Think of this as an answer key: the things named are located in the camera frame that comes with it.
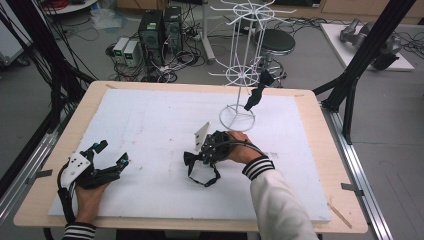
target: desk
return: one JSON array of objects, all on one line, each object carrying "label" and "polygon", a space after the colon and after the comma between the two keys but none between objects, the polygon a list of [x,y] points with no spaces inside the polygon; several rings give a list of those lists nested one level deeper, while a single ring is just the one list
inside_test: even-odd
[{"label": "desk", "polygon": [[[44,170],[53,169],[50,177],[39,178],[18,210],[14,222],[18,226],[63,227],[63,217],[49,216],[48,210],[56,195],[56,176],[67,161],[67,156],[77,149],[85,129],[99,106],[107,89],[142,89],[161,91],[196,91],[212,93],[234,93],[238,87],[123,83],[98,81],[91,84],[78,109],[47,160]],[[326,194],[332,215],[329,223],[315,223],[319,233],[364,233],[367,225],[351,191],[342,190],[340,183],[349,183],[342,161],[326,125],[315,95],[308,90],[266,89],[265,94],[292,96],[295,98],[301,121],[304,125],[318,174]],[[204,231],[258,231],[256,221],[235,220],[190,220],[190,219],[146,219],[99,217],[95,225],[104,228],[204,230]]]}]

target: black metal post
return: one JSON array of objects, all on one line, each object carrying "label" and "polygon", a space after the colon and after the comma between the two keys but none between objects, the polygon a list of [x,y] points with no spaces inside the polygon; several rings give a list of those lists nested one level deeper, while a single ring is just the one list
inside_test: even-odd
[{"label": "black metal post", "polygon": [[402,19],[414,5],[416,0],[391,0],[383,13],[377,19],[364,43],[359,47],[346,70],[336,79],[314,89],[315,95],[333,88],[330,96],[322,102],[324,108],[337,112],[340,104],[347,97],[345,115],[343,119],[343,136],[352,144],[350,130],[352,125],[353,105],[356,85],[362,73],[375,59],[380,48],[390,37]]}]

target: computer tower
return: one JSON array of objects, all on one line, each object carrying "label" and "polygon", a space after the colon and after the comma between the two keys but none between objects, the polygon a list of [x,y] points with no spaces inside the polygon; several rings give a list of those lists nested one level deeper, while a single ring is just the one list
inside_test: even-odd
[{"label": "computer tower", "polygon": [[181,52],[183,50],[181,7],[169,6],[165,8],[164,22],[168,52],[173,54]]},{"label": "computer tower", "polygon": [[146,66],[163,66],[166,52],[165,26],[161,10],[146,10],[138,28]]}]

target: round stool seat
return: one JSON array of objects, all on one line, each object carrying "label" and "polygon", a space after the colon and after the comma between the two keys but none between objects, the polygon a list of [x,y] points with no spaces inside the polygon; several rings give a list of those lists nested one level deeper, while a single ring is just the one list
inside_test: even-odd
[{"label": "round stool seat", "polygon": [[[255,42],[259,40],[260,32],[255,35]],[[266,29],[262,42],[262,50],[274,52],[274,54],[289,54],[293,51],[296,42],[288,33],[277,29]]]}]

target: power supply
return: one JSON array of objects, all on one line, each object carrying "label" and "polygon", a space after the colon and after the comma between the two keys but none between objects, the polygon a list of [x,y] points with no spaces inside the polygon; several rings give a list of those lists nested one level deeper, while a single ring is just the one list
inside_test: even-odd
[{"label": "power supply", "polygon": [[141,59],[140,47],[137,40],[130,40],[124,51],[127,67],[136,67]]},{"label": "power supply", "polygon": [[168,52],[176,54],[183,50],[181,7],[170,6],[165,8],[165,30]]},{"label": "power supply", "polygon": [[127,46],[127,43],[130,39],[127,37],[122,37],[119,39],[118,43],[116,43],[115,47],[113,47],[113,60],[117,64],[125,64],[124,50]]},{"label": "power supply", "polygon": [[165,27],[161,10],[146,10],[138,28],[146,66],[163,66]]}]

